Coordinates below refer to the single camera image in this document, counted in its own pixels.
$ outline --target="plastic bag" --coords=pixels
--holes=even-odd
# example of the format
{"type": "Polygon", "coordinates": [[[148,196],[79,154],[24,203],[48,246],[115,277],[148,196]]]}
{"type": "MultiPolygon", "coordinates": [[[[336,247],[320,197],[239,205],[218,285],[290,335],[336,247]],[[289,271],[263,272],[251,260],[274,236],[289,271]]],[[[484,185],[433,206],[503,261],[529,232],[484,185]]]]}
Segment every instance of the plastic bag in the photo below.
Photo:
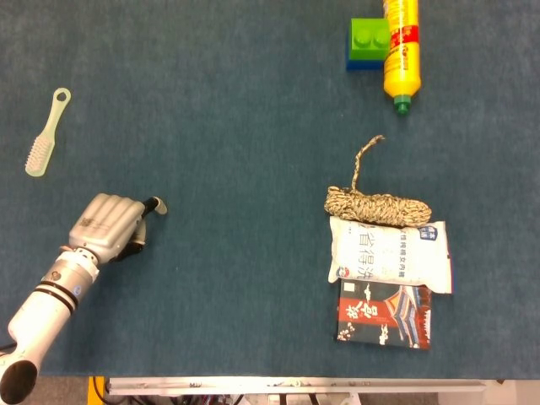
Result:
{"type": "Polygon", "coordinates": [[[435,293],[452,293],[451,259],[444,222],[397,229],[332,216],[330,228],[330,283],[345,278],[426,285],[435,293]]]}

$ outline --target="toothbrush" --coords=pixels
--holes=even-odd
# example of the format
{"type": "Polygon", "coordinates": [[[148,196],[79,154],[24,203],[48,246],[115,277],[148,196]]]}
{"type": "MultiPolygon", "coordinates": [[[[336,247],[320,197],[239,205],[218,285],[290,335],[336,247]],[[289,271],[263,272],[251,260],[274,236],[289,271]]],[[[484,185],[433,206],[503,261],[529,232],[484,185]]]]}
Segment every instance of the toothbrush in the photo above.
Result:
{"type": "Polygon", "coordinates": [[[70,100],[71,93],[68,89],[60,88],[54,92],[51,113],[49,114],[47,124],[41,134],[35,139],[26,160],[25,170],[30,176],[40,177],[45,173],[52,150],[54,149],[54,136],[58,122],[70,100]]]}

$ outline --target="toothbrush bristles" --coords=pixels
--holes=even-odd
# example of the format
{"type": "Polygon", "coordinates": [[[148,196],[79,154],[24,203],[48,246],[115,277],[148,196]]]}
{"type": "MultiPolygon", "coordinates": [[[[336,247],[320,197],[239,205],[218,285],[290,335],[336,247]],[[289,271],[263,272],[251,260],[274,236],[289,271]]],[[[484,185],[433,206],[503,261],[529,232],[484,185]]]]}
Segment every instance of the toothbrush bristles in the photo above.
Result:
{"type": "Polygon", "coordinates": [[[51,140],[44,137],[37,137],[26,160],[26,172],[31,174],[44,171],[49,163],[53,147],[54,143],[51,140]]]}

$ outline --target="robotic hand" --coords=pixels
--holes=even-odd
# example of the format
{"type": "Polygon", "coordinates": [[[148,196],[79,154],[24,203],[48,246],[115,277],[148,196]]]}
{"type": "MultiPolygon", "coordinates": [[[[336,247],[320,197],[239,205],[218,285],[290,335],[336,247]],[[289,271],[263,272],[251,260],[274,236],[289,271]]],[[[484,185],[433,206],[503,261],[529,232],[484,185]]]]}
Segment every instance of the robotic hand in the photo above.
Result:
{"type": "Polygon", "coordinates": [[[145,202],[99,194],[69,233],[69,246],[9,323],[17,343],[0,352],[0,405],[21,403],[34,389],[41,361],[57,334],[97,279],[98,266],[139,253],[146,238],[144,217],[166,214],[157,197],[145,202]]]}

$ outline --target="book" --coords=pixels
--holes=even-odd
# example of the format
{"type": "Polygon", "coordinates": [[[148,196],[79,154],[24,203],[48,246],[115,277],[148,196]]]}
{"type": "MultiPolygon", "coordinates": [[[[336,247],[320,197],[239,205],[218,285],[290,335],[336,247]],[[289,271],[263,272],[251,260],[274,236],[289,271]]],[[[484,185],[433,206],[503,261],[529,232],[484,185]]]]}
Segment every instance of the book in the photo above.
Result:
{"type": "Polygon", "coordinates": [[[341,280],[337,340],[429,349],[431,291],[358,280],[341,280]]]}

